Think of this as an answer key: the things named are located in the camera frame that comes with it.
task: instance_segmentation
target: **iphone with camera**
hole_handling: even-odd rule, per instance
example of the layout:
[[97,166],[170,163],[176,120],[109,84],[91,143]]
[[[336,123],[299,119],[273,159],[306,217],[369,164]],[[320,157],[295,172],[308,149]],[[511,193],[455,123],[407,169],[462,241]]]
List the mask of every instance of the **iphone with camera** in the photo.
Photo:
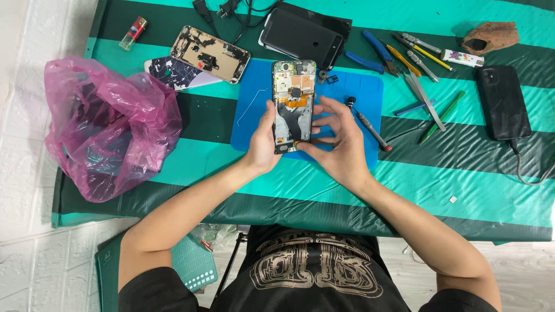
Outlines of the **iphone with camera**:
[[482,67],[476,80],[488,134],[496,140],[529,137],[532,130],[514,67]]
[[314,105],[316,62],[277,61],[272,64],[272,100],[275,154],[297,151],[298,142],[309,142]]

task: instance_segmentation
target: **disassembled smartphone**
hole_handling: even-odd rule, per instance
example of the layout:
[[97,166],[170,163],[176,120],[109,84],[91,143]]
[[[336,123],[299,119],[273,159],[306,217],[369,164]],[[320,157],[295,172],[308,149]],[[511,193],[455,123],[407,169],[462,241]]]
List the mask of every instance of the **disassembled smartphone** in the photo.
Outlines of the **disassembled smartphone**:
[[316,62],[284,61],[272,64],[275,154],[297,151],[298,142],[310,141]]
[[177,37],[170,55],[229,83],[237,83],[250,53],[191,26]]

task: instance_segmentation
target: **table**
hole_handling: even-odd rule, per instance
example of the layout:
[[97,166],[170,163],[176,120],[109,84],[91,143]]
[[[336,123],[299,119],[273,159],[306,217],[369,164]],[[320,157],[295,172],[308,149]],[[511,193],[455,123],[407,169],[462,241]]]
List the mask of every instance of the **table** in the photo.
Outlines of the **table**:
[[[221,1],[207,1],[215,9]],[[457,45],[470,29],[487,20],[516,21],[521,41],[515,46],[487,54],[486,64],[510,64],[518,72],[526,101],[532,136],[523,143],[522,171],[538,177],[555,161],[555,14],[548,2],[469,0],[444,3],[406,1],[391,8],[388,2],[364,0],[287,0],[288,3],[322,14],[349,18],[353,28],[346,50],[371,61],[376,53],[360,33],[369,29],[375,36],[397,47],[392,30],[410,32],[434,46],[462,51]],[[266,7],[269,0],[258,0]],[[368,17],[369,10],[383,12]],[[239,5],[245,18],[246,7]],[[407,18],[406,12],[413,12]],[[148,29],[130,52],[118,46],[137,18],[149,22]],[[232,41],[240,24],[233,18],[215,18],[222,39]],[[128,76],[143,70],[147,59],[169,54],[183,25],[210,32],[190,1],[100,0],[87,43],[86,57]],[[287,59],[258,45],[260,27],[249,28],[238,46],[255,58]],[[516,157],[504,142],[488,138],[473,81],[473,69],[454,64],[449,72],[425,59],[440,77],[440,83],[420,78],[430,98],[443,110],[459,90],[467,95],[446,120],[447,132],[434,134],[426,144],[416,144],[431,123],[424,110],[394,117],[393,111],[416,101],[403,79],[384,75],[384,105],[381,135],[393,146],[380,152],[371,172],[385,186],[420,205],[469,240],[541,241],[553,235],[555,177],[538,187],[516,178]],[[336,68],[378,75],[340,56]],[[177,99],[183,131],[176,150],[164,162],[159,175],[103,204],[86,202],[71,179],[62,172],[54,190],[54,227],[76,225],[113,217],[143,217],[159,204],[226,166],[243,153],[229,145],[235,115],[238,85],[217,83],[180,92]],[[449,198],[457,197],[455,203]],[[276,168],[255,179],[220,204],[205,222],[227,224],[274,224],[339,233],[392,236],[395,231],[371,208],[335,183],[314,163],[282,159]]]

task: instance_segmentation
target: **black phone case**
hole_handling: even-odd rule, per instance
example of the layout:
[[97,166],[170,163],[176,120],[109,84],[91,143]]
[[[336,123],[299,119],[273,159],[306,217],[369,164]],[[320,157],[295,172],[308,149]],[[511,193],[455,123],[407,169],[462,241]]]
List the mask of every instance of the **black phone case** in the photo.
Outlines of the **black phone case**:
[[312,59],[329,70],[343,44],[343,36],[283,9],[272,11],[260,41],[296,59]]
[[529,137],[532,129],[516,70],[505,65],[482,67],[476,80],[489,135],[497,140]]

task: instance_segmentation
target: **white wire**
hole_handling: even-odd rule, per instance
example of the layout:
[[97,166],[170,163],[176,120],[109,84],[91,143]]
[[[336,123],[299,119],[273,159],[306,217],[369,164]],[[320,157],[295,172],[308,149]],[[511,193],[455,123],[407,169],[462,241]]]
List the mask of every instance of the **white wire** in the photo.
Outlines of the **white wire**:
[[258,94],[260,93],[260,91],[266,91],[266,90],[268,90],[268,88],[266,88],[266,89],[264,89],[264,90],[262,90],[262,89],[258,90],[258,92],[254,95],[253,100],[250,101],[249,106],[247,106],[246,110],[243,112],[243,115],[241,115],[241,117],[239,117],[239,119],[237,119],[237,126],[239,126],[239,121],[241,121],[241,118],[246,114],[246,111],[249,110],[250,106],[253,104],[254,100],[256,100],[256,97],[258,96]]

